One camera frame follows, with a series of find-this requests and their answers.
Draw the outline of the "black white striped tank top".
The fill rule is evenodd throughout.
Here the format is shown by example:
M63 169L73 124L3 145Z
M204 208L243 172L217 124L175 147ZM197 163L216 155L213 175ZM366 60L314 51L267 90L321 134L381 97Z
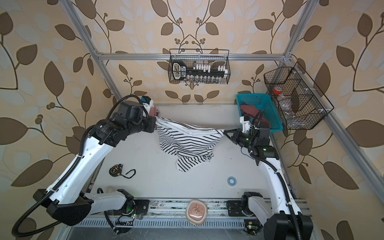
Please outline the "black white striped tank top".
M177 169L181 172L209 162L213 148L224 136L224 130L184 124L157 118L156 127L163 152L177 156Z

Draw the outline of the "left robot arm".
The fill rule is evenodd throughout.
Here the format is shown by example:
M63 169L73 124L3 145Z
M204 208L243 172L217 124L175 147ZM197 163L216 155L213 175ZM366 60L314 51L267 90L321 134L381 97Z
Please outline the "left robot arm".
M108 211L125 211L134 207L134 197L123 189L112 193L94 195L82 191L84 185L101 161L119 142L129 135L139 132L153 133L156 118L149 115L153 100L148 96L137 102L127 102L130 96L120 99L112 107L105 119L85 130L80 141L79 153L71 164L46 190L37 190L34 194L36 203L30 207L15 223L12 235L26 238L44 232L59 224L74 226L89 215ZM31 232L19 230L22 223L38 207L46 208L47 213L56 222Z

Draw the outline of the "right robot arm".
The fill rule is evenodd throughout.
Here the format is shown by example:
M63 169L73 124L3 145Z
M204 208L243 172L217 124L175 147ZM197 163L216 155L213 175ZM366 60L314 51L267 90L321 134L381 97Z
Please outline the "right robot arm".
M270 195L271 205L267 206L261 194L244 193L243 211L256 216L266 240L309 240L314 229L312 219L302 213L289 191L269 132L266 128L253 131L252 135L243 133L242 129L224 131L234 144L248 150L264 175Z

